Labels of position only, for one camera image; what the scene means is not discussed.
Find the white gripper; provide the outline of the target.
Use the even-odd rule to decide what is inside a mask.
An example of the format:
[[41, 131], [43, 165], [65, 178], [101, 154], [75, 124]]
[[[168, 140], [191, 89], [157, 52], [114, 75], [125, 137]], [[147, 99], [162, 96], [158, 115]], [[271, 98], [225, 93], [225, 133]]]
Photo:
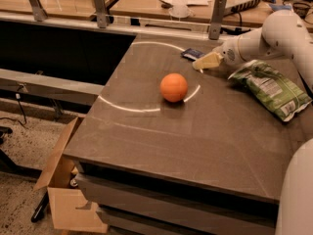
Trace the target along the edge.
[[262, 29], [229, 38], [220, 46], [220, 53], [210, 52], [193, 61], [196, 71], [218, 68], [223, 59], [227, 65], [238, 65], [267, 54], [270, 45], [263, 39]]

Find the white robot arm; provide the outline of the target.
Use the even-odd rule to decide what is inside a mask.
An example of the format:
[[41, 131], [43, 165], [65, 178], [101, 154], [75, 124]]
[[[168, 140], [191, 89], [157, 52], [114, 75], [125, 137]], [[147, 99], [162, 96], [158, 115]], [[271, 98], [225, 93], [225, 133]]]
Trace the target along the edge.
[[313, 92], [313, 39], [298, 14], [280, 10], [266, 18], [261, 28], [225, 40], [220, 46], [193, 62], [196, 71], [225, 63], [237, 66], [252, 60], [285, 56], [297, 68]]

